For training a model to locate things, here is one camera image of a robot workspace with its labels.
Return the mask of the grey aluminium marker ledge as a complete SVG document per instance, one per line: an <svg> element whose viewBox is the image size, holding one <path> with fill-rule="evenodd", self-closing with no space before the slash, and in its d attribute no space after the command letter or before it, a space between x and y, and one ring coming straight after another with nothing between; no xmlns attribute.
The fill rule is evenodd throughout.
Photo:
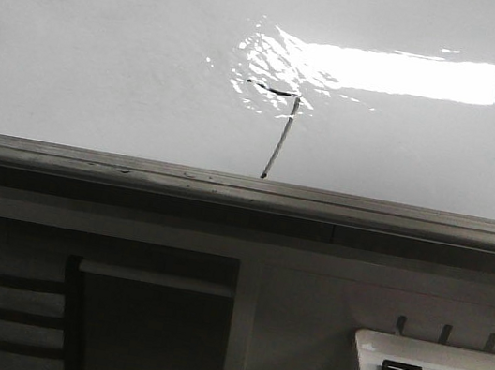
<svg viewBox="0 0 495 370"><path fill-rule="evenodd" d="M495 253L495 220L0 134L0 166Z"/></svg>

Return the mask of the white whiteboard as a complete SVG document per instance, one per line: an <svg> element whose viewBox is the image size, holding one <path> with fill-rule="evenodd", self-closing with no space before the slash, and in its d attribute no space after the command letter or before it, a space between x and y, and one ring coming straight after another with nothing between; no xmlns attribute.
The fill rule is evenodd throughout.
<svg viewBox="0 0 495 370"><path fill-rule="evenodd" d="M0 134L495 220L495 0L0 0Z"/></svg>

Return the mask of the dark chair backrest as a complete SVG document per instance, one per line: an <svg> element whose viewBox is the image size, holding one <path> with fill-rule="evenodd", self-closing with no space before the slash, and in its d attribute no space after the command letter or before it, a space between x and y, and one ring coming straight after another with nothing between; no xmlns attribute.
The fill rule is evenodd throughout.
<svg viewBox="0 0 495 370"><path fill-rule="evenodd" d="M84 342L84 293L85 272L83 258L69 256L65 263L62 281L35 279L0 273L0 289L11 289L34 294L51 294L63 298L60 316L33 314L9 305L0 306L0 321L31 328L59 331L63 343L56 347L36 346L13 342L0 337L0 352L34 359L57 360L63 370L83 370Z"/></svg>

